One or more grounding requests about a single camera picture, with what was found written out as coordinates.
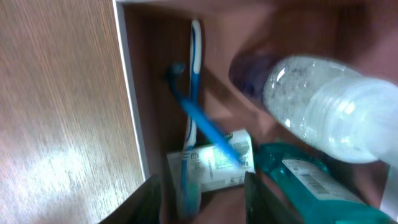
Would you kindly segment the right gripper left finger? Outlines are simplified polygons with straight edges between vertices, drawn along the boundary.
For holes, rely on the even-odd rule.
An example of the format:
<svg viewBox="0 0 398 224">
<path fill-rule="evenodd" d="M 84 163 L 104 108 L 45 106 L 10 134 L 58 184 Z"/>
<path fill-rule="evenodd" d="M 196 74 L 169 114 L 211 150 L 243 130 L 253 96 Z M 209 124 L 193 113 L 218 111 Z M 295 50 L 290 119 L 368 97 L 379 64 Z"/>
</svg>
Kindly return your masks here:
<svg viewBox="0 0 398 224">
<path fill-rule="evenodd" d="M 159 224 L 161 202 L 160 179 L 153 175 L 100 224 Z"/>
</svg>

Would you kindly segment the teal mouthwash bottle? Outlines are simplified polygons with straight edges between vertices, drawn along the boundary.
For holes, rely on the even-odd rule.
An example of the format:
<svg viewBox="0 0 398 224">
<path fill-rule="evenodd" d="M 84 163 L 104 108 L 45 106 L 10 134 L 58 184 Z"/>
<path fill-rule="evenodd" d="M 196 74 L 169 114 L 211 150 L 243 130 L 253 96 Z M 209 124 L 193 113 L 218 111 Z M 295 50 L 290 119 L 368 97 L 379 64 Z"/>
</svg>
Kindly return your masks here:
<svg viewBox="0 0 398 224">
<path fill-rule="evenodd" d="M 305 223 L 395 223 L 336 181 L 322 161 L 293 145 L 262 144 L 255 162 L 279 186 Z"/>
</svg>

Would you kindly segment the clear hand soap pump bottle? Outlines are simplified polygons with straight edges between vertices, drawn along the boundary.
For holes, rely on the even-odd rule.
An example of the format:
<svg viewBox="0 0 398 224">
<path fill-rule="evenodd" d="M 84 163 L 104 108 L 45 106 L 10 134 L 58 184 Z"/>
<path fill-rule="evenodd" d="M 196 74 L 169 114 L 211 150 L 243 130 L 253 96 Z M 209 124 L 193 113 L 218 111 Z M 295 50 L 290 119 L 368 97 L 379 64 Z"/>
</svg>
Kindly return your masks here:
<svg viewBox="0 0 398 224">
<path fill-rule="evenodd" d="M 397 86 L 312 55 L 240 55 L 232 84 L 293 135 L 343 162 L 397 165 Z"/>
</svg>

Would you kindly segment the blue white toothbrush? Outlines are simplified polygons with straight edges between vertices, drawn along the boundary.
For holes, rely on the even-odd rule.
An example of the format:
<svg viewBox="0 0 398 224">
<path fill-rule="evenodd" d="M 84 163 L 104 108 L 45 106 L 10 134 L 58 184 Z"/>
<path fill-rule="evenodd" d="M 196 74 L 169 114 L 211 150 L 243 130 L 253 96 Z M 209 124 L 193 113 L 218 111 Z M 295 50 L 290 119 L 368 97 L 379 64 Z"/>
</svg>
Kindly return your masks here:
<svg viewBox="0 0 398 224">
<path fill-rule="evenodd" d="M 202 34 L 198 20 L 191 23 L 190 33 L 190 92 L 188 101 L 196 103 L 198 99 L 199 79 L 202 58 Z M 181 152 L 180 187 L 177 191 L 177 211 L 180 218 L 195 216 L 200 209 L 200 185 L 188 176 L 188 159 L 197 141 L 197 125 L 188 118 L 185 140 Z"/>
</svg>

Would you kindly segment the white open cardboard box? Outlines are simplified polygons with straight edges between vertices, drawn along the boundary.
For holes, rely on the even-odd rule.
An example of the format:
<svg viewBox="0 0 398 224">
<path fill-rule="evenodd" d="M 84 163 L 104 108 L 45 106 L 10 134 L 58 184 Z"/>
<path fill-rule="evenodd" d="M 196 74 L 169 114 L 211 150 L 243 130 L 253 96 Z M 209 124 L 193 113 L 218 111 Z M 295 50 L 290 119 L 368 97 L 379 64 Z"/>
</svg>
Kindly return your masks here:
<svg viewBox="0 0 398 224">
<path fill-rule="evenodd" d="M 181 149 L 186 125 L 164 72 L 189 61 L 192 20 L 203 38 L 200 105 L 220 128 L 245 128 L 256 144 L 281 140 L 315 153 L 230 82 L 240 55 L 315 54 L 397 81 L 396 1 L 116 1 L 114 8 L 143 173 L 162 180 L 162 223 L 178 221 L 166 155 Z"/>
</svg>

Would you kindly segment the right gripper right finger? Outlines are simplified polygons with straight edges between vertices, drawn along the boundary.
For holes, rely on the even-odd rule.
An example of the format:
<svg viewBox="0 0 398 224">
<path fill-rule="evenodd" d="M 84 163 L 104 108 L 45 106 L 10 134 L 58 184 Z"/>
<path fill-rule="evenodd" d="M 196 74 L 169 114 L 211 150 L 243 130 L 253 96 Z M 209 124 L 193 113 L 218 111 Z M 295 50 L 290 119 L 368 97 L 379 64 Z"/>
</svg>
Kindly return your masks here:
<svg viewBox="0 0 398 224">
<path fill-rule="evenodd" d="M 304 224 L 255 173 L 245 173 L 244 195 L 247 224 Z"/>
</svg>

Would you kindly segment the green white soap bar box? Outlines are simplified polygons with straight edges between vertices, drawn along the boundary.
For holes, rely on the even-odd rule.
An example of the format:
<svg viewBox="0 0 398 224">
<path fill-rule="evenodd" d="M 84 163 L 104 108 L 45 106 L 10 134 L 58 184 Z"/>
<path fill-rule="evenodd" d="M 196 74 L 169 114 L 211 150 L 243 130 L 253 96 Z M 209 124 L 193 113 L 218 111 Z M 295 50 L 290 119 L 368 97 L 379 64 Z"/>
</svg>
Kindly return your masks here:
<svg viewBox="0 0 398 224">
<path fill-rule="evenodd" d="M 255 172 L 252 139 L 245 129 L 226 135 L 232 147 L 239 152 L 243 165 L 236 167 L 213 144 L 204 144 L 189 152 L 187 174 L 200 186 L 202 192 L 224 189 L 244 182 L 246 172 Z"/>
</svg>

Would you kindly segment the blue disposable razor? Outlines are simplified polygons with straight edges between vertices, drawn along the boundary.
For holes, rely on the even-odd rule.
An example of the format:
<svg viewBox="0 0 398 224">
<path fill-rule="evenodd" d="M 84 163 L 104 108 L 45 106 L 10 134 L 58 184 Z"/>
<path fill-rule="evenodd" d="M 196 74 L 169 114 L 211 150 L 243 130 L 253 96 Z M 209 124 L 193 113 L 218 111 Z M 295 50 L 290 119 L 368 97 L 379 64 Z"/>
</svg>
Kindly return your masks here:
<svg viewBox="0 0 398 224">
<path fill-rule="evenodd" d="M 197 128 L 206 136 L 206 138 L 213 144 L 220 148 L 220 151 L 237 167 L 243 165 L 240 154 L 229 145 L 228 141 L 224 137 L 224 134 L 210 121 L 203 110 L 194 103 L 187 96 L 183 96 L 177 91 L 176 80 L 185 70 L 184 63 L 173 63 L 171 64 L 166 73 L 165 77 L 169 82 L 169 88 L 173 96 L 176 98 L 181 108 L 186 114 L 197 124 Z"/>
</svg>

